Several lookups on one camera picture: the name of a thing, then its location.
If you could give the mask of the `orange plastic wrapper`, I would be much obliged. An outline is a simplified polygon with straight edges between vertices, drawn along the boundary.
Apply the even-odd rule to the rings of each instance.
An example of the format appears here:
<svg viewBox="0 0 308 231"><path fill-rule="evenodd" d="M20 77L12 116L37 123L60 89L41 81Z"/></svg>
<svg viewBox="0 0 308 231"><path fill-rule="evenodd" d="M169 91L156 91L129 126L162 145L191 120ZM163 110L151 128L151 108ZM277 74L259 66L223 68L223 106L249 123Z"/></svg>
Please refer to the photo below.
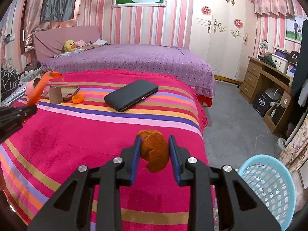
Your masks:
<svg viewBox="0 0 308 231"><path fill-rule="evenodd" d="M61 77L62 74L57 72L57 71L48 71L46 72L42 78L40 79L40 82L38 83L38 85L35 87L34 92L32 93L32 95L28 98L26 106L32 106L32 105L37 105L41 95L43 93L43 91L45 90L45 87L47 85L47 83L51 80L51 79L56 79Z"/></svg>

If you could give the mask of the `orange peel piece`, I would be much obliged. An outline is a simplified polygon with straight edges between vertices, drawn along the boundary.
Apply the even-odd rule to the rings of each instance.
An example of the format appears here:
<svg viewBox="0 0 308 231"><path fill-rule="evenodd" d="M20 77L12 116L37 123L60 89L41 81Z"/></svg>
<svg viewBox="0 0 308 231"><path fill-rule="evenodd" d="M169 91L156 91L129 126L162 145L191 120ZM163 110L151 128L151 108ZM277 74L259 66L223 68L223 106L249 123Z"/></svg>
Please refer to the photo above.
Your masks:
<svg viewBox="0 0 308 231"><path fill-rule="evenodd" d="M81 102L83 102L85 100L85 97L83 94L75 94L72 97L72 103L74 104L80 104Z"/></svg>
<svg viewBox="0 0 308 231"><path fill-rule="evenodd" d="M147 161L146 168L151 173L163 170L169 162L169 146L163 134L157 130L142 130L141 158Z"/></svg>

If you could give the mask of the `pink mug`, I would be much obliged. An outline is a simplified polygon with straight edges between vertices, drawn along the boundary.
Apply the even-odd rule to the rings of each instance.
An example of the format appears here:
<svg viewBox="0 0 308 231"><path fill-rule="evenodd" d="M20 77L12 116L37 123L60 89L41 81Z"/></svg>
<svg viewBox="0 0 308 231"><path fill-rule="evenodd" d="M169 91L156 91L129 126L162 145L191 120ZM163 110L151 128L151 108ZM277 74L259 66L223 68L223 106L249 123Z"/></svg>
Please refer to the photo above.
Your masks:
<svg viewBox="0 0 308 231"><path fill-rule="evenodd" d="M33 80L31 80L27 86L26 86L26 91L25 91L25 95L29 98L32 93L34 92L35 87L38 85L38 83L40 82L40 78L34 78Z"/></svg>

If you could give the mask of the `light blue plastic basket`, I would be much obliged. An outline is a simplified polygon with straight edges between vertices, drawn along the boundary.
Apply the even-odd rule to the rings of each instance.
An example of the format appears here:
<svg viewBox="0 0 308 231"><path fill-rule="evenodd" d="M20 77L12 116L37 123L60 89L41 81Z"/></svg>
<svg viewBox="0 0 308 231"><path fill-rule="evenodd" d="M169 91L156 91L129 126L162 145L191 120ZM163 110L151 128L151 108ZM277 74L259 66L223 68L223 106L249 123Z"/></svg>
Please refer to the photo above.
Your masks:
<svg viewBox="0 0 308 231"><path fill-rule="evenodd" d="M284 164L270 155L259 154L246 160L238 174L266 205L281 229L286 230L295 213L296 190Z"/></svg>

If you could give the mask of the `striped pink bed blanket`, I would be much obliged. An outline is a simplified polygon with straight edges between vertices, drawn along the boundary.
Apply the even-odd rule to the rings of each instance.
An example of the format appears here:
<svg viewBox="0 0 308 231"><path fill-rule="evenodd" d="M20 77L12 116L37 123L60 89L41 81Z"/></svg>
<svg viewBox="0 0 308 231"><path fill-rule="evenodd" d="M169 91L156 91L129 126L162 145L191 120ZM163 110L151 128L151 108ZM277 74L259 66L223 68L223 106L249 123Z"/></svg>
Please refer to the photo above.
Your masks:
<svg viewBox="0 0 308 231"><path fill-rule="evenodd" d="M159 90L126 112L108 106L104 97L120 87L144 79ZM157 130L168 142L208 164L203 133L208 125L196 92L184 82L164 74L104 69L63 74L52 85L77 85L80 103L52 104L41 98L37 114L1 144L4 201L27 226L79 165L99 167L132 146L143 130ZM120 187L122 230L187 230L189 187L178 187L169 162L150 173L139 162L131 187Z"/></svg>

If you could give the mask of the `brown rectangular tray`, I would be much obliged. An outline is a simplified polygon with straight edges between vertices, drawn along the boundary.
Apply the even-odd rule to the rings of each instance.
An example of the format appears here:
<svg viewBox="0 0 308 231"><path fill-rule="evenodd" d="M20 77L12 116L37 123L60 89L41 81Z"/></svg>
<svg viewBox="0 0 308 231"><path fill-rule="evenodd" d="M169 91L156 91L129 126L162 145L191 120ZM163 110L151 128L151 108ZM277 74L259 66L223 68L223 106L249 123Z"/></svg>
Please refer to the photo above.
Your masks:
<svg viewBox="0 0 308 231"><path fill-rule="evenodd" d="M63 101L70 101L73 96L77 94L79 91L79 86L77 85L61 85L61 93L62 93L62 98ZM42 93L41 98L43 99L49 99L49 92L48 90L44 91Z"/></svg>

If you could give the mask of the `pink headboard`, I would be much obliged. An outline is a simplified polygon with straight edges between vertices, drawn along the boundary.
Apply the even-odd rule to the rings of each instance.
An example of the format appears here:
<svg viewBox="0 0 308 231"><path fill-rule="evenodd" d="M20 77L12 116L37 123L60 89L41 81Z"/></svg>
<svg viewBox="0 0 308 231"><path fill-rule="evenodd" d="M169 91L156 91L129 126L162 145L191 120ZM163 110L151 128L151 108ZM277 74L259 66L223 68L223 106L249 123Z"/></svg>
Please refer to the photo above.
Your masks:
<svg viewBox="0 0 308 231"><path fill-rule="evenodd" d="M53 58L54 54L60 54L67 40L75 42L84 40L89 43L100 38L101 34L97 26L63 27L32 34L35 54L41 63Z"/></svg>

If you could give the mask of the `yellow duck plush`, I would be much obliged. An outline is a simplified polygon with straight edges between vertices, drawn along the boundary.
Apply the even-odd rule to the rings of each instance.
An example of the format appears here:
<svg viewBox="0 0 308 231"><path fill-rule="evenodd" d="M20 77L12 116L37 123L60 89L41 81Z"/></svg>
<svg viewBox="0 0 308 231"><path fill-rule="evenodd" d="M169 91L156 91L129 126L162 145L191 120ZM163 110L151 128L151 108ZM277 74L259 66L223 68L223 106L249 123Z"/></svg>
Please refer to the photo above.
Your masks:
<svg viewBox="0 0 308 231"><path fill-rule="evenodd" d="M64 52L72 52L76 49L76 43L73 40L67 40L64 43L63 50Z"/></svg>

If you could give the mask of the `black box under desk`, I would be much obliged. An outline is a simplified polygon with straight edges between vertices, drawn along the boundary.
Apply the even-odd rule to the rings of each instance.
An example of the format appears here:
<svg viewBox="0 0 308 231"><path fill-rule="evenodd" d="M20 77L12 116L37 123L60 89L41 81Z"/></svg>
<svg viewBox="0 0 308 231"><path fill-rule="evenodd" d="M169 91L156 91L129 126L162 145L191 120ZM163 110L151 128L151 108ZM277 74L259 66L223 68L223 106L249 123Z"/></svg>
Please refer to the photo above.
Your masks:
<svg viewBox="0 0 308 231"><path fill-rule="evenodd" d="M258 114L264 117L267 111L270 109L271 102L273 102L273 99L266 93L262 92L256 96L253 103L253 108L258 112Z"/></svg>

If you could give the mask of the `hanging black clothes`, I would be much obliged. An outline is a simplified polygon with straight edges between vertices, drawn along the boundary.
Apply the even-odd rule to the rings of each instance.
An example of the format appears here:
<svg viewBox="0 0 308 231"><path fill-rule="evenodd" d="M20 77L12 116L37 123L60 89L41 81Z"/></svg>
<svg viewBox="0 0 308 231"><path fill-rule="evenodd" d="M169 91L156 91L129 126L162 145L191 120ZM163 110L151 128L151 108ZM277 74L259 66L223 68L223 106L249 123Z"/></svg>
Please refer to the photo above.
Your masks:
<svg viewBox="0 0 308 231"><path fill-rule="evenodd" d="M293 77L293 83L291 87L292 95L292 109L290 114L290 122L293 125L297 125L302 114L307 109L307 95L304 96L303 105L298 103L302 87L307 80L307 20L303 22L302 29L302 43L298 56L298 63L295 70L295 76Z"/></svg>

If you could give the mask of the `grey window curtain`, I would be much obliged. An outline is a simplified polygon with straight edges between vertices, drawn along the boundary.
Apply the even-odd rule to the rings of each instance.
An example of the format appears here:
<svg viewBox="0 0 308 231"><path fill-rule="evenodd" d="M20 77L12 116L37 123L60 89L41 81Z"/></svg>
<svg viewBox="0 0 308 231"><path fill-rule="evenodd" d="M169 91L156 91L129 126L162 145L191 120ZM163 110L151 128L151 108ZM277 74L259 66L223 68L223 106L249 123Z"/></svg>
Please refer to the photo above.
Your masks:
<svg viewBox="0 0 308 231"><path fill-rule="evenodd" d="M64 22L74 18L76 0L43 0L41 21Z"/></svg>

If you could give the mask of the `wooden desk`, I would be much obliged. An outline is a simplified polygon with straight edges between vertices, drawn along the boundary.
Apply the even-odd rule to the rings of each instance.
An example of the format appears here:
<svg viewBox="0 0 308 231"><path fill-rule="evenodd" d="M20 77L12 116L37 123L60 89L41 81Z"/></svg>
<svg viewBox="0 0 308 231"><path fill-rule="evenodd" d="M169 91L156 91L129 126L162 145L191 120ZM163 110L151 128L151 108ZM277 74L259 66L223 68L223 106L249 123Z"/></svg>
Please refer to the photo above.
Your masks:
<svg viewBox="0 0 308 231"><path fill-rule="evenodd" d="M253 105L259 93L266 93L273 99L263 122L275 134L287 129L292 109L290 78L271 65L249 57L249 64L241 85L240 94Z"/></svg>

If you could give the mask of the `white storage box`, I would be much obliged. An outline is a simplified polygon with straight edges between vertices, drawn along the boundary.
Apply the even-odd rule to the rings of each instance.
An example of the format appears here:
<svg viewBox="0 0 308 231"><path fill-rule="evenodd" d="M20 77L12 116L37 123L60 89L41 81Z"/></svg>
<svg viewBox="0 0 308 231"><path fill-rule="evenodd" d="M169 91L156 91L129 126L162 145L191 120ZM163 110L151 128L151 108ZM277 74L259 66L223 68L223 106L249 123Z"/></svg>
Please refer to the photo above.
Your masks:
<svg viewBox="0 0 308 231"><path fill-rule="evenodd" d="M271 55L271 59L276 65L276 69L284 74L287 73L288 70L288 61L280 56L277 56L275 54Z"/></svg>

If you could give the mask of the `desk lamp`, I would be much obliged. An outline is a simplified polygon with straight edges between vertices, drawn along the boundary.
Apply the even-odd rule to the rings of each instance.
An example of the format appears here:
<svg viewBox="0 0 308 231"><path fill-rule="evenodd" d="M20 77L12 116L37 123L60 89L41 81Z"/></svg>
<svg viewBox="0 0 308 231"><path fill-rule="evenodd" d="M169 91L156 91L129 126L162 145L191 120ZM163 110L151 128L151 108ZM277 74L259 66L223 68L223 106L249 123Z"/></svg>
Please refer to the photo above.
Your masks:
<svg viewBox="0 0 308 231"><path fill-rule="evenodd" d="M268 41L266 39L264 39L259 44L257 59L260 59L261 57L264 57L264 54L266 53L267 50L268 50Z"/></svg>

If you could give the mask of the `pink short curtain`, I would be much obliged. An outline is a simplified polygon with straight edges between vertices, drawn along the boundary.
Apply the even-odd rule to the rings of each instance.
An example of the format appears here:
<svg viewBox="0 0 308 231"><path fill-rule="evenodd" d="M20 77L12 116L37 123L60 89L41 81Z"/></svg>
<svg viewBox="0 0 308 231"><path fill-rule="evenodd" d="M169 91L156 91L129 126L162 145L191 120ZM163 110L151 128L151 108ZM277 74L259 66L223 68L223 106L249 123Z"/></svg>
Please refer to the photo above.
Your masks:
<svg viewBox="0 0 308 231"><path fill-rule="evenodd" d="M294 16L292 0L255 0L255 13L259 15Z"/></svg>

